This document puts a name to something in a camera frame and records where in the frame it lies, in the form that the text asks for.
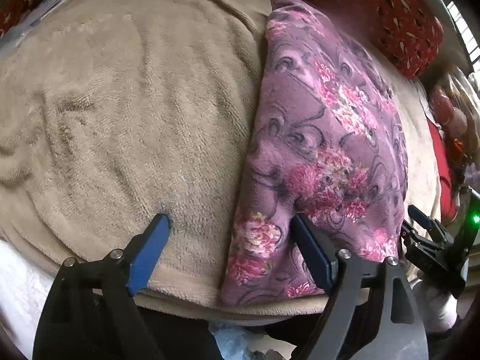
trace purple cloth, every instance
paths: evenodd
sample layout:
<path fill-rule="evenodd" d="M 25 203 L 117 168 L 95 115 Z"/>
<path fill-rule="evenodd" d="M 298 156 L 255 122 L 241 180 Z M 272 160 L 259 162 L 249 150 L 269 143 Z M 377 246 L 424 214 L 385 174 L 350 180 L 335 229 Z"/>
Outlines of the purple cloth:
<path fill-rule="evenodd" d="M 365 49 L 300 0 L 271 0 L 268 55 L 221 300 L 322 293 L 289 235 L 305 212 L 338 247 L 397 256 L 407 154 Z"/>

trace red cloth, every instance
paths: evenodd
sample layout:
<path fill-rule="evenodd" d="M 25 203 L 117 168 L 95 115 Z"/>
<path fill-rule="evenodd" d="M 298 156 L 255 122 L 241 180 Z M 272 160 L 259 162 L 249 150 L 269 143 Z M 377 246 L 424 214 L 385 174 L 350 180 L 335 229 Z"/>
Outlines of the red cloth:
<path fill-rule="evenodd" d="M 440 175 L 440 213 L 442 215 L 442 223 L 448 223 L 455 218 L 457 209 L 452 199 L 452 182 L 450 179 L 446 149 L 437 127 L 428 119 L 427 121 L 431 140 L 433 141 L 433 151 L 437 159 L 438 174 Z"/>
<path fill-rule="evenodd" d="M 408 80 L 425 71 L 443 40 L 440 22 L 421 0 L 303 1 L 368 39 Z"/>

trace purple floral fabric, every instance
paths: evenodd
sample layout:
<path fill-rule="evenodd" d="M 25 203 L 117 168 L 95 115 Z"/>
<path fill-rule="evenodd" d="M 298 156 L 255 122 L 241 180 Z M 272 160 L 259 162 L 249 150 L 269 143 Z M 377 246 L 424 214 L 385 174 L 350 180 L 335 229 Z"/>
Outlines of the purple floral fabric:
<path fill-rule="evenodd" d="M 407 189 L 392 93 L 364 48 L 300 0 L 271 0 L 268 56 L 221 299 L 322 293 L 289 236 L 304 212 L 338 247 L 397 256 Z"/>

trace window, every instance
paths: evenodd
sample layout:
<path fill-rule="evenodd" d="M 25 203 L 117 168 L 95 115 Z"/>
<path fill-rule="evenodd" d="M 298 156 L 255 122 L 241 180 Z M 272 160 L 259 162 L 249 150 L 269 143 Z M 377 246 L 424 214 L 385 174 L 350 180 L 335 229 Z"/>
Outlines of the window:
<path fill-rule="evenodd" d="M 467 22 L 463 19 L 458 8 L 453 1 L 447 5 L 448 11 L 453 17 L 458 31 L 462 34 L 463 42 L 465 43 L 466 51 L 469 53 L 470 61 L 473 63 L 473 70 L 475 72 L 480 71 L 480 48 L 477 41 L 473 37 L 472 31 L 470 31 Z"/>

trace blue gripper pad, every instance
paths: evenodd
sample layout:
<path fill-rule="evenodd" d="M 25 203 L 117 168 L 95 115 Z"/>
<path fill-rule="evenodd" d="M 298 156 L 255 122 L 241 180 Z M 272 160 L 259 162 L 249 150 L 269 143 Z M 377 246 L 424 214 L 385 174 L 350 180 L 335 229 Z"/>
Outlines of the blue gripper pad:
<path fill-rule="evenodd" d="M 131 296 L 147 287 L 153 269 L 169 239 L 169 218 L 166 215 L 157 214 L 144 234 L 148 239 L 130 264 L 127 289 Z"/>

